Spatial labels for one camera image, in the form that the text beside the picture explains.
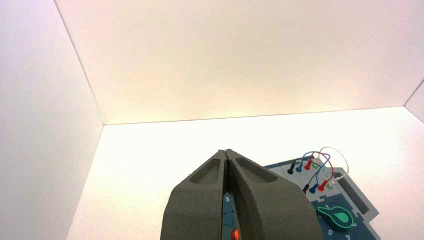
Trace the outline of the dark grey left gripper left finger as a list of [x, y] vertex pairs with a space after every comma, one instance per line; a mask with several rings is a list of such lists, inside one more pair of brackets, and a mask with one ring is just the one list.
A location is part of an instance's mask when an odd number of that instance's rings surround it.
[[220, 240], [223, 197], [227, 192], [225, 150], [211, 158], [173, 188], [165, 207], [160, 239]]

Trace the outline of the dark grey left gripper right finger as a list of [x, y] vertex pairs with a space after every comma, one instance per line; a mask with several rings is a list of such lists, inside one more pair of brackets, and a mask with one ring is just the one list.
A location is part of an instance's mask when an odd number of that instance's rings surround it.
[[227, 149], [228, 192], [241, 240], [321, 240], [316, 211], [300, 187]]

